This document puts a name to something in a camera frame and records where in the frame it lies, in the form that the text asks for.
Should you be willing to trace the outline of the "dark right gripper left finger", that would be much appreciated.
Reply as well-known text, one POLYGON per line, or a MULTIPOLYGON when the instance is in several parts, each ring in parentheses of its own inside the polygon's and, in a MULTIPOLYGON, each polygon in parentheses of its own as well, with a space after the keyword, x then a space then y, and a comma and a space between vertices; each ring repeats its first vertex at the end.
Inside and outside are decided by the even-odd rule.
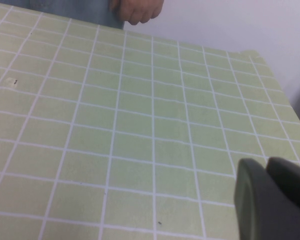
POLYGON ((238 162, 234 205, 241 240, 300 240, 300 208, 252 158, 238 162))

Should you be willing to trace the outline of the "person's left hand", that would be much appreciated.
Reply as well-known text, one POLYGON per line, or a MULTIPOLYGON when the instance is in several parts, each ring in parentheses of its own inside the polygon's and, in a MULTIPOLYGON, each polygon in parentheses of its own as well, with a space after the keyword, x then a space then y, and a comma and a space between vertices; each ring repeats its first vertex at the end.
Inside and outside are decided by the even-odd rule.
POLYGON ((110 0, 109 8, 122 22, 135 26, 159 16, 164 0, 110 0))

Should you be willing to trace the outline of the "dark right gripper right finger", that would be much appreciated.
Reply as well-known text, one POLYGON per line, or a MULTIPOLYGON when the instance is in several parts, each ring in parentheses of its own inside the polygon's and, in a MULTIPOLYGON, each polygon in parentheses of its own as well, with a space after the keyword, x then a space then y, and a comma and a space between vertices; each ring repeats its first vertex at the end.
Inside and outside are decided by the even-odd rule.
POLYGON ((271 157, 266 172, 281 192, 300 208, 300 166, 281 157, 271 157))

